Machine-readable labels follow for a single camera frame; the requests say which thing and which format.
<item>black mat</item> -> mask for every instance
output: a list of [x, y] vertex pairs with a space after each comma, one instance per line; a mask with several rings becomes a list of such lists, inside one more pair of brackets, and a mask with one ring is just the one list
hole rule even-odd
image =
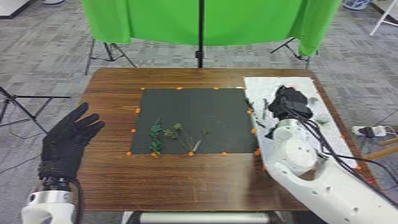
[[[152, 153], [152, 127], [162, 119], [162, 128], [173, 129], [182, 123], [186, 132], [202, 139], [209, 130], [196, 153], [253, 153], [258, 148], [257, 137], [251, 133], [253, 123], [248, 114], [246, 93], [241, 89], [154, 89], [145, 91], [138, 132], [132, 152]], [[164, 137], [162, 154], [187, 154], [189, 150], [177, 140]]]

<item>wooden table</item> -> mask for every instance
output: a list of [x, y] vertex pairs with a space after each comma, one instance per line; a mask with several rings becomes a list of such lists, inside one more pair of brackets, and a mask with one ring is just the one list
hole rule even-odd
[[[340, 115], [315, 74], [294, 69], [100, 69], [83, 101], [107, 127], [88, 147], [81, 180], [86, 207], [95, 211], [306, 210], [264, 171], [253, 154], [129, 156], [141, 88], [235, 88], [244, 76], [312, 77], [346, 140], [360, 156]], [[367, 165], [361, 172], [370, 176]]]

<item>green plant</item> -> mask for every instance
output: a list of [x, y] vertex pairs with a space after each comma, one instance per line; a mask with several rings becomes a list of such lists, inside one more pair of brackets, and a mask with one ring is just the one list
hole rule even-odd
[[154, 144], [150, 146], [150, 149], [152, 149], [154, 153], [157, 154], [157, 156], [161, 156], [161, 151], [164, 149], [164, 142], [162, 142], [162, 139], [161, 139], [162, 130], [164, 130], [162, 129], [162, 120], [159, 118], [159, 120], [154, 123], [152, 133], [150, 133], [150, 136], [152, 136], [152, 139], [154, 139]]
[[193, 137], [189, 136], [187, 132], [186, 132], [186, 129], [184, 129], [184, 124], [182, 123], [177, 123], [173, 125], [173, 129], [168, 129], [164, 130], [164, 136], [170, 138], [170, 139], [175, 139], [178, 140], [180, 144], [184, 145], [184, 147], [187, 148], [189, 152], [196, 152], [198, 148], [200, 148], [200, 145], [202, 145], [202, 142], [203, 142], [203, 138], [205, 136], [209, 135], [210, 131], [209, 130], [202, 130], [202, 133], [203, 133], [203, 137], [202, 137], [202, 140], [196, 142], [193, 142]]

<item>black glove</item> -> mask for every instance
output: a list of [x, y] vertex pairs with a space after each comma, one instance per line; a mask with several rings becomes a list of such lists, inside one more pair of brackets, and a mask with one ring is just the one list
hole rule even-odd
[[65, 117], [43, 139], [40, 166], [42, 179], [45, 177], [77, 178], [84, 149], [90, 145], [91, 139], [106, 127], [104, 121], [97, 122], [100, 119], [99, 114], [93, 114], [79, 120], [88, 109], [90, 104], [84, 103]]
[[308, 97], [296, 88], [282, 86], [269, 110], [280, 120], [292, 118], [292, 112], [306, 119], [314, 117], [314, 111], [308, 107]]

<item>green screen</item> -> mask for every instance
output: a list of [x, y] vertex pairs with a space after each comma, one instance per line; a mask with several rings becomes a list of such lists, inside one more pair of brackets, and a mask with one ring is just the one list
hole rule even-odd
[[[104, 42], [132, 38], [198, 45], [200, 0], [83, 0], [93, 36]], [[207, 0], [205, 45], [301, 40], [314, 55], [340, 0]]]

